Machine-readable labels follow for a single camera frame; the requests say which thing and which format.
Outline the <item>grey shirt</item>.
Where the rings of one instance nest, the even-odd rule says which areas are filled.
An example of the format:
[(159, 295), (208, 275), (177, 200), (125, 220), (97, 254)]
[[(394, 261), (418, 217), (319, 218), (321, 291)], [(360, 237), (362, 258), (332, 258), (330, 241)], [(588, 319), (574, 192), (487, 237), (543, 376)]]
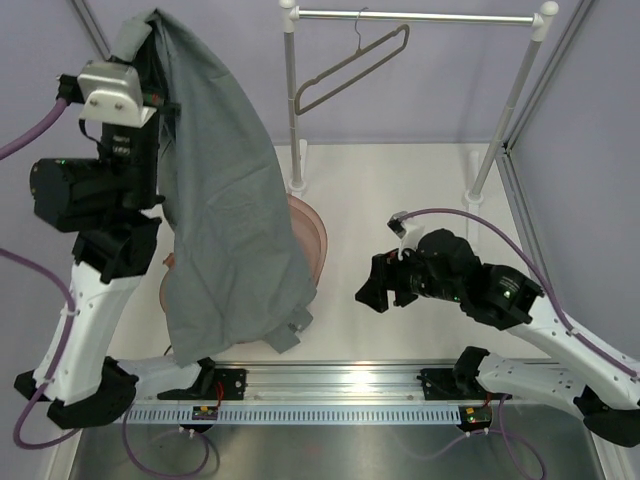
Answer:
[(317, 290), (270, 136), (227, 66), (168, 12), (125, 21), (111, 53), (130, 61), (146, 41), (181, 108), (162, 124), (158, 160), (174, 233), (165, 301), (175, 359), (255, 341), (286, 352), (311, 324)]

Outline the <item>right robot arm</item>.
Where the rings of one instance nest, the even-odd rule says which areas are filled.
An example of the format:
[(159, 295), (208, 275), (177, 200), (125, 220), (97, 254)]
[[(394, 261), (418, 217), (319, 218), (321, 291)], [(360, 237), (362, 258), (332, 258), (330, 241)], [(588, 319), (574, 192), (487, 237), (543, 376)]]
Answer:
[(469, 346), (444, 381), (446, 392), (531, 399), (575, 416), (615, 445), (638, 446), (638, 362), (578, 325), (565, 326), (550, 295), (526, 275), (482, 263), (465, 239), (439, 229), (409, 248), (373, 256), (355, 295), (378, 313), (420, 297), (455, 303), (475, 322), (528, 342), (563, 367), (527, 365)]

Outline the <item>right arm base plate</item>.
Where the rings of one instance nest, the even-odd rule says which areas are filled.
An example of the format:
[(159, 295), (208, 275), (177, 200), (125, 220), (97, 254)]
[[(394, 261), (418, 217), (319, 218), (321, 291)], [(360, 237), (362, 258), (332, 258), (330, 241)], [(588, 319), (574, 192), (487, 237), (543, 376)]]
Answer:
[(425, 400), (499, 400), (513, 395), (490, 392), (479, 384), (477, 368), (426, 367), (421, 369), (416, 380), (419, 382)]

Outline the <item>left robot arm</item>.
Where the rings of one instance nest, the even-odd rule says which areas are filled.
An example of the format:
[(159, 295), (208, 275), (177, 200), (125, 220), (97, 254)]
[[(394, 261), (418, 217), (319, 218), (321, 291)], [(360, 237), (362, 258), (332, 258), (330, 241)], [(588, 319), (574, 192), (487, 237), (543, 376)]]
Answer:
[(141, 399), (217, 398), (212, 360), (180, 367), (167, 356), (136, 363), (107, 355), (157, 247), (161, 221), (149, 210), (162, 202), (160, 126), (180, 110), (169, 99), (152, 28), (136, 34), (126, 52), (63, 76), (57, 99), (81, 105), (80, 123), (102, 130), (96, 157), (43, 158), (31, 169), (35, 215), (76, 240), (55, 336), (41, 364), (16, 377), (15, 389), (47, 402), (48, 417), (62, 429), (110, 424)]

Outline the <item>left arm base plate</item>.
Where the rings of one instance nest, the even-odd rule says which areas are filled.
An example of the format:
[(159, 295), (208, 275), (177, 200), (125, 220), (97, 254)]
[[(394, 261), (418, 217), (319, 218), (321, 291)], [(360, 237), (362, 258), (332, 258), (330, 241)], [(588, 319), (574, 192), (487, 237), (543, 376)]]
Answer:
[(188, 388), (160, 392), (158, 400), (230, 400), (244, 399), (247, 370), (243, 368), (206, 367)]

